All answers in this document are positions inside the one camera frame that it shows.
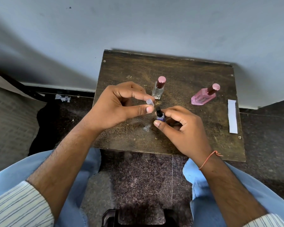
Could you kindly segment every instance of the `striped shirt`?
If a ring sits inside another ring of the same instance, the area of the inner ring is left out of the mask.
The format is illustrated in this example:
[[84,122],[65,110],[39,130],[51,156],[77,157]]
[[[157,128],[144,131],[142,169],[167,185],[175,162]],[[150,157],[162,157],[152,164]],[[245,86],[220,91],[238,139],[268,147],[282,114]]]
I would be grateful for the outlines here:
[[[0,226],[53,226],[54,218],[44,197],[23,181],[0,196]],[[284,227],[276,214],[266,214],[243,227]]]

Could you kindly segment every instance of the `dark wooden tabletop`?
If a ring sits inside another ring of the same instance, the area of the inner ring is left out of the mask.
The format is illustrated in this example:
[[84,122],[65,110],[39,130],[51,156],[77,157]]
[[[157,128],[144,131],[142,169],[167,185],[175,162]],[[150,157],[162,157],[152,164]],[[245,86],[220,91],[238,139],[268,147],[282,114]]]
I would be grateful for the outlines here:
[[[155,107],[180,105],[203,120],[213,149],[224,160],[245,161],[244,143],[236,102],[238,134],[229,133],[228,99],[237,101],[234,69],[230,64],[193,59],[158,57],[105,50],[95,93],[94,103],[108,85],[133,81],[151,95],[155,81],[165,76],[167,81]],[[221,89],[216,98],[203,106],[195,106],[191,97],[201,88],[218,83]],[[145,104],[134,100],[134,104]],[[154,114],[125,121],[103,132],[94,146],[101,149],[181,155],[171,141],[153,125]]]

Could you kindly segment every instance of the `granite floor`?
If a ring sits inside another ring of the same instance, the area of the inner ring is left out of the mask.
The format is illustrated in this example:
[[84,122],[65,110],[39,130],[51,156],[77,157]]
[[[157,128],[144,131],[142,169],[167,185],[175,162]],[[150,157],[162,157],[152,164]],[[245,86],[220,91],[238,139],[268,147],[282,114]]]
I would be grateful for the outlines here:
[[[39,114],[40,131],[30,153],[53,149],[91,109],[92,98],[56,100]],[[42,120],[44,115],[52,119]],[[284,198],[284,101],[259,110],[240,110],[246,162],[229,162]],[[47,145],[38,148],[51,135]],[[173,209],[180,226],[191,226],[191,184],[182,175],[184,156],[102,150],[101,170],[88,182],[82,208],[91,226],[101,226],[107,209],[120,209],[122,224],[162,224]]]

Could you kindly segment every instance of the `light blue jeans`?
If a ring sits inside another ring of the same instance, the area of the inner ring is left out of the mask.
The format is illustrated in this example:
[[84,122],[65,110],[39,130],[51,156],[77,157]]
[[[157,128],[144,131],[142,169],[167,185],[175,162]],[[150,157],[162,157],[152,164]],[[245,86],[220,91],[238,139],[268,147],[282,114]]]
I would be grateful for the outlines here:
[[[52,151],[46,151],[34,154],[1,171],[0,195],[21,181],[26,180],[51,153]],[[55,226],[88,226],[87,217],[80,209],[80,206],[87,181],[99,171],[100,164],[100,150],[91,148],[70,190]],[[282,198],[255,178],[229,164],[227,165],[268,212],[278,214],[284,220],[284,200]],[[190,202],[194,219],[193,226],[226,226],[206,179],[191,159],[185,164],[183,174],[193,184],[193,200]]]

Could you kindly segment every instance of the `red thread bracelet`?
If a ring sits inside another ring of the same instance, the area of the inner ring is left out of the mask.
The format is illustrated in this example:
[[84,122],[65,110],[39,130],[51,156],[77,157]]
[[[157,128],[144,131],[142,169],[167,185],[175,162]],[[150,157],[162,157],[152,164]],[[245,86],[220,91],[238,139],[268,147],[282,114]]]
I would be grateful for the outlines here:
[[210,156],[212,156],[213,154],[216,154],[216,156],[223,156],[220,153],[218,153],[216,150],[213,151],[208,157],[207,159],[204,161],[204,163],[202,164],[202,166],[199,168],[199,170],[205,165],[205,163],[207,162],[207,160],[210,158]]

